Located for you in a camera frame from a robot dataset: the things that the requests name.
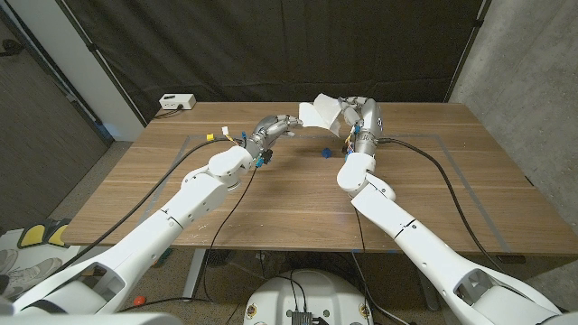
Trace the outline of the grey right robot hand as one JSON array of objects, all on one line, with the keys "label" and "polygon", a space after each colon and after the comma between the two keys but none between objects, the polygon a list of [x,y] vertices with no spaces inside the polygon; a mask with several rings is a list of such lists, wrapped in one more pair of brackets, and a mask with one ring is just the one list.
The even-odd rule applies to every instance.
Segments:
[{"label": "grey right robot hand", "polygon": [[378,138],[383,135],[380,106],[375,99],[368,97],[340,97],[338,102],[346,124],[351,127],[344,153],[374,156]]}]

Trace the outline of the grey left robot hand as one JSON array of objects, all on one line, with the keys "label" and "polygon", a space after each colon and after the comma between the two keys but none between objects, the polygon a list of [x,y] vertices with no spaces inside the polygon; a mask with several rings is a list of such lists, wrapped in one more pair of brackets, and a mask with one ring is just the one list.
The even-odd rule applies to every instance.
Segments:
[{"label": "grey left robot hand", "polygon": [[247,138],[246,149],[256,159],[261,153],[269,150],[281,135],[293,136],[293,128],[303,126],[303,121],[295,116],[266,116]]}]

